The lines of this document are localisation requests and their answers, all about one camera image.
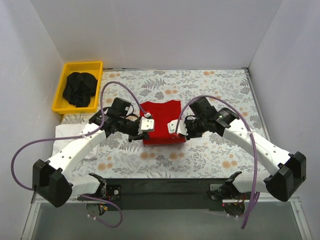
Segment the red t shirt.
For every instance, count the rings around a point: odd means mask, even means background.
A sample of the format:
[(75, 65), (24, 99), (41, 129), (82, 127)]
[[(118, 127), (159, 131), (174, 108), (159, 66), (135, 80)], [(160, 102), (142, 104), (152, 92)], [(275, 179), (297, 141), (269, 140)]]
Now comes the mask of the red t shirt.
[(170, 134), (167, 126), (171, 121), (178, 119), (182, 110), (180, 100), (164, 103), (146, 101), (141, 106), (155, 121), (154, 131), (148, 133), (149, 139), (143, 140), (144, 145), (172, 145), (186, 142), (185, 137)]

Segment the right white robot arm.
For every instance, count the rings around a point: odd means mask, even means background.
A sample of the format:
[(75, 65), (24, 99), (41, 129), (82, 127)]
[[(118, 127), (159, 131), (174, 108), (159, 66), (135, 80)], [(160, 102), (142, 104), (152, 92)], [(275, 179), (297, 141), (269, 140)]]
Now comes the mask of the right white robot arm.
[(232, 199), (244, 193), (269, 193), (279, 201), (288, 201), (306, 180), (306, 156), (277, 147), (250, 129), (244, 117), (229, 103), (216, 110), (209, 98), (209, 95), (198, 96), (186, 104), (195, 118), (184, 120), (182, 135), (189, 140), (200, 138), (205, 132), (216, 133), (245, 150), (254, 161), (252, 175), (237, 171), (212, 193)]

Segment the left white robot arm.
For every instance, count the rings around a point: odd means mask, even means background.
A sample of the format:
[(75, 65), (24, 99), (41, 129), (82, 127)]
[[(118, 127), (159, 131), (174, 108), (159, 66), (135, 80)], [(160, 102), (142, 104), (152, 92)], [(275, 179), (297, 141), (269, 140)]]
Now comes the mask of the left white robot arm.
[(89, 195), (95, 200), (107, 196), (107, 181), (95, 174), (72, 177), (76, 166), (93, 148), (111, 134), (120, 132), (128, 135), (129, 141), (148, 138), (154, 131), (155, 121), (150, 113), (132, 121), (128, 119), (131, 103), (116, 98), (110, 107), (95, 113), (79, 133), (78, 137), (47, 161), (37, 160), (32, 169), (32, 189), (54, 207), (64, 205), (70, 197)]

